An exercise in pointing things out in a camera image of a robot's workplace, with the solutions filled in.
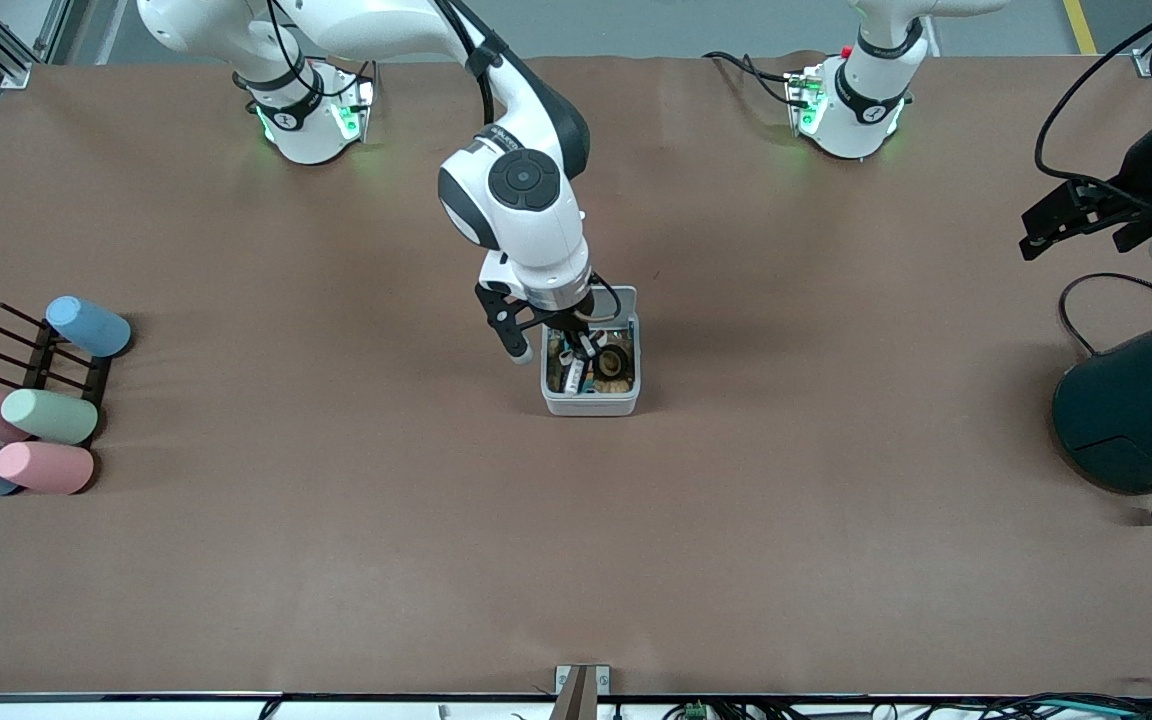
brown tabletop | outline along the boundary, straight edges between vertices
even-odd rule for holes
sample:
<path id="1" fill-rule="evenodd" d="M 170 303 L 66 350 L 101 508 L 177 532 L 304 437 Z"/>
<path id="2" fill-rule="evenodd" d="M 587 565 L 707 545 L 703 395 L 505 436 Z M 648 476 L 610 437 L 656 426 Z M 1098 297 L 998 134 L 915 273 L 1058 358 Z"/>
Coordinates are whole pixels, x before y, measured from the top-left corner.
<path id="1" fill-rule="evenodd" d="M 627 692 L 1146 691 L 1147 501 L 1046 415 L 1079 358 L 1058 293 L 1152 264 L 1016 250 L 1085 65 L 929 61 L 857 164 L 708 61 L 536 61 L 593 128 L 594 265 L 641 294 L 639 412 L 594 420 L 548 416 L 473 300 L 435 199 L 477 129 L 460 69 L 387 68 L 374 142 L 305 168 L 227 69 L 36 68 L 0 104 L 0 300 L 88 296 L 138 344 L 100 483 L 0 498 L 0 691 L 529 691 L 568 661 Z M 1124 60 L 1049 159 L 1112 174 L 1150 126 Z M 1114 343 L 1152 296 L 1071 313 Z"/>

black circular joint cover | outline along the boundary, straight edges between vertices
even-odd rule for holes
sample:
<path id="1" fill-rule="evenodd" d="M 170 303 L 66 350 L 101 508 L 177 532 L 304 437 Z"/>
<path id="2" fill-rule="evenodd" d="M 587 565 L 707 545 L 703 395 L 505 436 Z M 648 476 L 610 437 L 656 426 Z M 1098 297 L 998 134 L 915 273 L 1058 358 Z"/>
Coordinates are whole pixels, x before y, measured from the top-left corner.
<path id="1" fill-rule="evenodd" d="M 507 209 L 540 211 L 558 200 L 558 162 L 539 150 L 511 150 L 492 165 L 488 188 Z"/>

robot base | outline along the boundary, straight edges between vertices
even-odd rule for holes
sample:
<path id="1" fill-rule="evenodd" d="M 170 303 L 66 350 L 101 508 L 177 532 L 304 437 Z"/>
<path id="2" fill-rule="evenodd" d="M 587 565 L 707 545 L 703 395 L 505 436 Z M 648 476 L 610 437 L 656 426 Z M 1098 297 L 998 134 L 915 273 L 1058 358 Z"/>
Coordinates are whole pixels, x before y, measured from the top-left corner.
<path id="1" fill-rule="evenodd" d="M 353 73 L 326 61 L 308 62 L 323 78 L 325 94 L 334 94 L 342 88 L 349 90 L 340 97 L 324 97 L 296 131 L 283 129 L 279 124 L 279 115 L 274 115 L 273 122 L 259 113 L 256 116 L 265 126 L 265 141 L 273 142 L 285 158 L 301 165 L 317 165 L 332 160 L 351 143 L 366 139 L 376 85 L 370 79 L 355 83 Z M 289 118 L 289 124 L 294 122 L 296 120 Z"/>
<path id="2" fill-rule="evenodd" d="M 843 62 L 844 59 L 835 55 L 791 78 L 788 97 L 808 103 L 808 108 L 790 107 L 790 127 L 795 132 L 812 138 L 828 154 L 861 159 L 872 156 L 887 136 L 896 131 L 896 120 L 905 107 L 905 100 L 901 100 L 878 123 L 862 123 L 854 111 L 838 99 L 833 78 Z"/>

yellow floor tape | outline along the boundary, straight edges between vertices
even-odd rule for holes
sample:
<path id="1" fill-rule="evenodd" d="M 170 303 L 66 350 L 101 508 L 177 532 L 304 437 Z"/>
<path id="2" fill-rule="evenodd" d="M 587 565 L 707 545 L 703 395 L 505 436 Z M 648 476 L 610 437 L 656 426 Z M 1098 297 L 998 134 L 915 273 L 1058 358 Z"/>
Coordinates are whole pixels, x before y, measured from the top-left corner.
<path id="1" fill-rule="evenodd" d="M 1092 28 L 1087 26 L 1087 15 L 1083 14 L 1081 0 L 1064 0 L 1064 14 L 1069 15 L 1069 26 L 1074 29 L 1074 40 L 1078 43 L 1078 52 L 1084 55 L 1100 55 L 1092 40 Z"/>

